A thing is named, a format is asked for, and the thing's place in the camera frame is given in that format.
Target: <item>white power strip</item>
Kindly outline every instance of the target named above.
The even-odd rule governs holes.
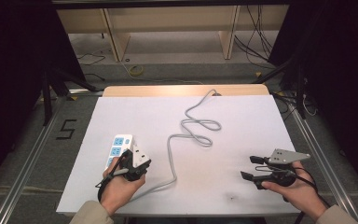
[[[112,142],[112,146],[109,150],[109,156],[105,165],[105,170],[109,167],[114,157],[120,157],[126,150],[133,149],[134,140],[132,134],[118,134],[115,136]]]

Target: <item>metal rail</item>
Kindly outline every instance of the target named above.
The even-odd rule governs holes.
[[[17,176],[13,186],[8,192],[5,200],[2,202],[0,206],[0,224],[8,222],[8,219],[10,218],[10,215],[13,212],[14,207],[16,206],[16,203],[21,196],[22,190],[27,183],[29,176],[32,173],[34,166],[36,165],[37,159],[39,158],[39,155],[48,140],[48,135],[50,134],[51,129],[54,126],[57,114],[61,110],[64,102],[65,97],[59,97],[57,99],[51,120],[46,126],[42,128],[42,131],[37,137],[36,142],[34,143],[34,146],[31,150],[31,153],[27,158],[27,161],[22,166],[22,169]]]
[[[296,123],[303,133],[308,146],[310,147],[310,151],[312,152],[313,158],[318,163],[319,168],[324,175],[324,178],[330,187],[334,197],[337,200],[338,205],[347,211],[353,218],[358,221],[358,212],[351,200],[351,197],[345,190],[342,183],[339,181],[334,169],[328,162],[328,159],[324,155],[324,151],[322,150],[321,146],[319,145],[318,141],[316,140],[315,136],[313,135],[310,126],[308,125],[307,121],[302,119],[301,116],[295,111],[294,118]]]

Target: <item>human hand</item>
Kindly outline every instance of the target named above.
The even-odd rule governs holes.
[[[103,178],[113,170],[118,158],[114,158],[110,166],[103,172]],[[105,187],[101,197],[101,205],[112,216],[118,208],[128,203],[132,195],[145,183],[145,175],[139,180],[128,181],[122,175],[115,176]]]
[[[300,161],[293,162],[292,166],[304,169]],[[296,169],[296,174],[310,182],[312,181],[310,175],[304,170]],[[302,180],[296,179],[295,183],[289,187],[283,187],[268,181],[263,181],[261,185],[265,189],[281,194],[287,201],[289,201],[289,203],[310,216],[314,221],[316,221],[327,209],[315,189]]]

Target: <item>table surface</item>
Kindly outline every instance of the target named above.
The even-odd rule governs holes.
[[[179,125],[180,119],[186,118],[184,111],[211,89],[223,97],[207,98],[190,114],[221,123],[219,132],[191,125],[196,134],[213,139],[213,146],[201,147],[194,139],[172,139],[176,182],[128,203],[117,215],[251,217],[297,213],[281,195],[257,190],[252,182],[241,179],[240,171],[266,174],[255,171],[250,156],[269,157],[275,148],[294,150],[264,85],[106,88],[95,107],[57,212],[70,216],[83,202],[96,200],[98,190],[94,186],[101,181],[111,142],[119,133],[133,134],[138,147],[152,159],[146,184],[137,194],[172,179],[167,138],[172,133],[184,133]]]

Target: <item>sleeve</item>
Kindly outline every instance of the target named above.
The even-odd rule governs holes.
[[[97,202],[88,201],[81,206],[70,224],[113,224],[106,210]]]
[[[318,218],[316,224],[357,224],[358,222],[348,215],[337,205],[327,209],[324,214]]]

